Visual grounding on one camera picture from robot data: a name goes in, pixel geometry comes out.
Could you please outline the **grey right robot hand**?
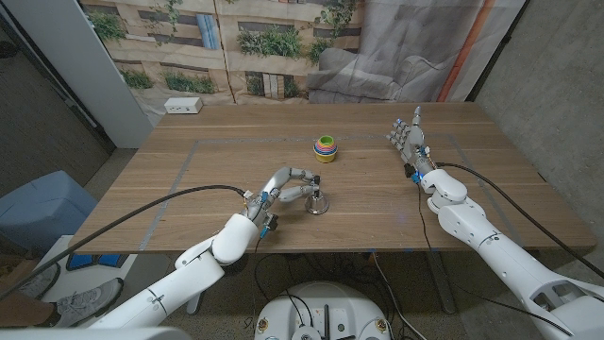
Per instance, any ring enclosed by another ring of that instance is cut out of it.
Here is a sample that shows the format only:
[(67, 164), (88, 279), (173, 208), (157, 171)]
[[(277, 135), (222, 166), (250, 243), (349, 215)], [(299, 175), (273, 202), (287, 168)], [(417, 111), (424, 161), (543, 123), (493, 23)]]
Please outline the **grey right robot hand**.
[(400, 152), (405, 176), (413, 179), (414, 182), (420, 181), (425, 174), (437, 168), (430, 158), (429, 147), (425, 143), (424, 132), (420, 127), (421, 112), (421, 107), (417, 106), (410, 125), (397, 119), (393, 123), (394, 129), (386, 136)]

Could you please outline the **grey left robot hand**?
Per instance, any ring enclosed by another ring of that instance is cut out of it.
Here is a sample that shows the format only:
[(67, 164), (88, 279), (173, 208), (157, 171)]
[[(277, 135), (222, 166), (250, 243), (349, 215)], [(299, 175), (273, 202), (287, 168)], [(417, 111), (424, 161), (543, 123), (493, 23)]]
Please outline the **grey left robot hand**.
[[(284, 189), (284, 186), (294, 179), (303, 181), (304, 185)], [(322, 195), (320, 181), (320, 177), (314, 175), (311, 170), (282, 167), (273, 174), (257, 195), (246, 200), (246, 207), (242, 209), (241, 215), (257, 227), (268, 224), (274, 216), (269, 209), (276, 200), (287, 203), (302, 196), (319, 197)]]

